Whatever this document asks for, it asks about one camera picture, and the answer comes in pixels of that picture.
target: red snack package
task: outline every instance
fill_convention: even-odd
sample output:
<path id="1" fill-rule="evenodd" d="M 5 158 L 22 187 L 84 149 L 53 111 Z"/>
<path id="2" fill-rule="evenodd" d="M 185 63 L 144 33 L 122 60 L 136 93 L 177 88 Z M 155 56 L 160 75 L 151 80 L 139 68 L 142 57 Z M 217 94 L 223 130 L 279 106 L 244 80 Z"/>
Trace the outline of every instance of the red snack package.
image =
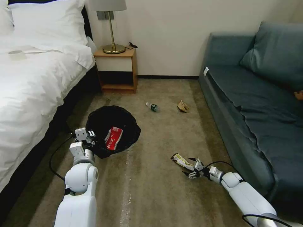
<path id="1" fill-rule="evenodd" d="M 123 130 L 117 127 L 112 127 L 108 130 L 108 134 L 106 136 L 105 145 L 108 150 L 116 150 L 117 144 L 119 143 Z"/>

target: white bedsheet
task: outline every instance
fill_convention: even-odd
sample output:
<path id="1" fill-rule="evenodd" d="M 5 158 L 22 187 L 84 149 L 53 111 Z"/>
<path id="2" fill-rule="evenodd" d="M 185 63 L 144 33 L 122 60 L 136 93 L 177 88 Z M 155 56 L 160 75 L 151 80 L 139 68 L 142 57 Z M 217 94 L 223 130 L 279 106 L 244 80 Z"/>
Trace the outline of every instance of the white bedsheet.
<path id="1" fill-rule="evenodd" d="M 11 60 L 7 52 L 13 50 L 23 50 L 27 59 Z M 83 45 L 0 39 L 0 191 L 93 65 L 91 50 Z"/>

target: table lamp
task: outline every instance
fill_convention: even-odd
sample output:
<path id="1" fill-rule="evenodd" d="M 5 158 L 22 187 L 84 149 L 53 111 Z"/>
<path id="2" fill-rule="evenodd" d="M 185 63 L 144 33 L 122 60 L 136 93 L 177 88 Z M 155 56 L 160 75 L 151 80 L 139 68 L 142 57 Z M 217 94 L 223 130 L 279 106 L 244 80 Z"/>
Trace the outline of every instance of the table lamp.
<path id="1" fill-rule="evenodd" d="M 103 47 L 103 52 L 107 54 L 119 54 L 125 51 L 125 46 L 115 44 L 113 27 L 111 25 L 110 12 L 126 10 L 125 0 L 90 0 L 91 8 L 95 11 L 107 12 L 110 21 L 111 45 Z"/>

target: black trash bag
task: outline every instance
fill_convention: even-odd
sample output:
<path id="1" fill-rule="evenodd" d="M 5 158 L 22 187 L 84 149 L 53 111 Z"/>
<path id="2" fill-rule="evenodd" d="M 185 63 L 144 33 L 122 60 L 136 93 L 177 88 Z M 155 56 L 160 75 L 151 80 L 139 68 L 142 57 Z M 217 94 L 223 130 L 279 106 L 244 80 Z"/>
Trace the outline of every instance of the black trash bag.
<path id="1" fill-rule="evenodd" d="M 108 150 L 104 141 L 112 127 L 123 130 L 116 150 Z M 94 131 L 96 145 L 93 146 L 92 152 L 102 159 L 126 150 L 139 139 L 141 133 L 136 119 L 130 112 L 119 106 L 103 106 L 91 112 L 88 116 L 86 129 Z"/>

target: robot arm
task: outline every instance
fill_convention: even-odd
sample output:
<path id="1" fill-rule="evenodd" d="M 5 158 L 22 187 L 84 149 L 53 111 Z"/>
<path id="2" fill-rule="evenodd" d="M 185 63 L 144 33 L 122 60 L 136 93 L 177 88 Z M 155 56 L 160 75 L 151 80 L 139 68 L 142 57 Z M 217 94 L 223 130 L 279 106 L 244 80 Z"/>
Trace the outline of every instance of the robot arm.
<path id="1" fill-rule="evenodd" d="M 55 227 L 95 227 L 97 204 L 95 198 L 98 170 L 89 148 L 94 133 L 85 128 L 75 131 L 77 139 L 70 145 L 73 167 L 65 175 L 65 193 L 56 215 Z"/>
<path id="2" fill-rule="evenodd" d="M 299 223 L 291 223 L 281 220 L 276 215 L 273 206 L 254 189 L 248 182 L 245 182 L 238 173 L 224 173 L 214 166 L 205 167 L 199 159 L 191 158 L 196 161 L 193 165 L 193 172 L 184 172 L 188 178 L 207 177 L 210 181 L 221 184 L 229 193 L 230 197 L 239 207 L 243 215 L 266 216 L 282 221 L 292 227 L 303 227 Z M 269 220 L 262 217 L 246 217 L 251 226 L 254 227 L 285 227 L 277 221 Z"/>

